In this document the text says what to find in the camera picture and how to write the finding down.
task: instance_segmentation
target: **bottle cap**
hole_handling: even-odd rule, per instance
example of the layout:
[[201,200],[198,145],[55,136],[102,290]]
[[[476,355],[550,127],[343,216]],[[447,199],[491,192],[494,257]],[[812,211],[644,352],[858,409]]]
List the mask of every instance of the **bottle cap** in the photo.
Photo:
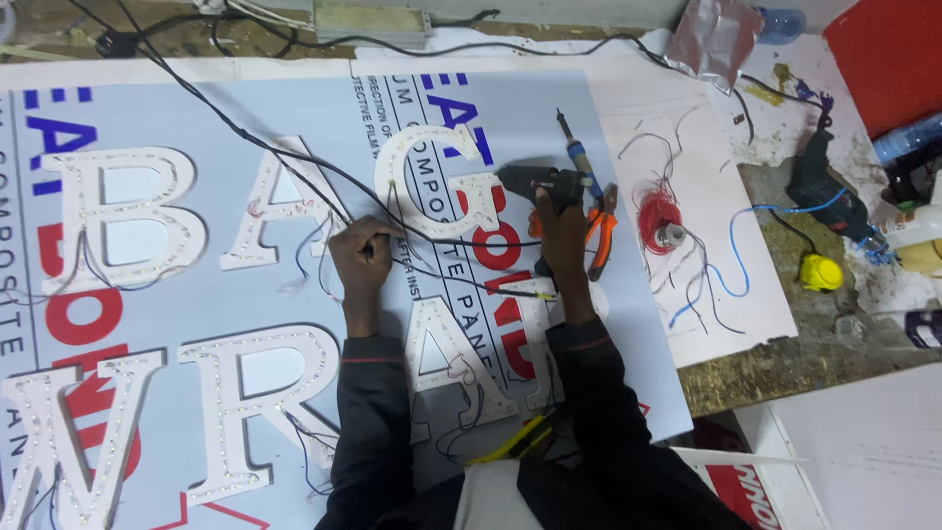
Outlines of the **bottle cap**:
[[829,257],[809,254],[802,260],[802,287],[812,290],[835,290],[844,285],[844,272]]

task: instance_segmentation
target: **orange pliers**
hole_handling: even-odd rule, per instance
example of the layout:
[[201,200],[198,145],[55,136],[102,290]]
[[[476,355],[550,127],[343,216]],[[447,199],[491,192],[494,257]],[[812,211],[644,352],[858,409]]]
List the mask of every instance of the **orange pliers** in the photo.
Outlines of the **orange pliers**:
[[615,207],[618,206],[618,185],[612,184],[605,192],[605,204],[603,210],[597,207],[589,208],[589,231],[586,232],[586,246],[589,246],[589,239],[595,232],[595,228],[601,226],[601,232],[598,237],[598,250],[592,265],[589,267],[589,280],[597,282],[605,270],[605,264],[609,261],[611,254],[611,231],[618,224],[615,219]]

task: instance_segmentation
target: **water bottle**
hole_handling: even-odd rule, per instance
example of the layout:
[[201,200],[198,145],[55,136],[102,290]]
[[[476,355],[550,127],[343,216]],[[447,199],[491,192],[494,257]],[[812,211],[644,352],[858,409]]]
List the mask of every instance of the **water bottle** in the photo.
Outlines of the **water bottle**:
[[938,139],[942,139],[942,112],[889,131],[873,143],[873,148],[877,151],[880,163],[886,166],[890,161],[922,149]]
[[766,19],[765,27],[756,40],[759,44],[781,46],[798,39],[804,33],[804,13],[800,9],[758,8]]
[[942,309],[847,315],[835,323],[837,340],[855,350],[942,347]]

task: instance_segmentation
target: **white container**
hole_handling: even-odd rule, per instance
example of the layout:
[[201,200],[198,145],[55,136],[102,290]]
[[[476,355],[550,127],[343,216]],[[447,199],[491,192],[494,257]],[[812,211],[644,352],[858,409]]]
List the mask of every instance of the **white container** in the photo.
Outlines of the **white container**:
[[942,207],[926,205],[915,211],[900,212],[877,228],[893,250],[942,238]]

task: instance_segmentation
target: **left hand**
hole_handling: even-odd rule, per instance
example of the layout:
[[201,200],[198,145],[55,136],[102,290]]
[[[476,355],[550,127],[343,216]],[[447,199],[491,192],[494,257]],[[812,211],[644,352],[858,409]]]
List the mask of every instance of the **left hand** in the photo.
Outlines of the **left hand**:
[[349,337],[369,337],[379,332],[380,287],[393,268],[390,236],[402,236],[402,231],[367,215],[331,238],[333,264],[344,284]]

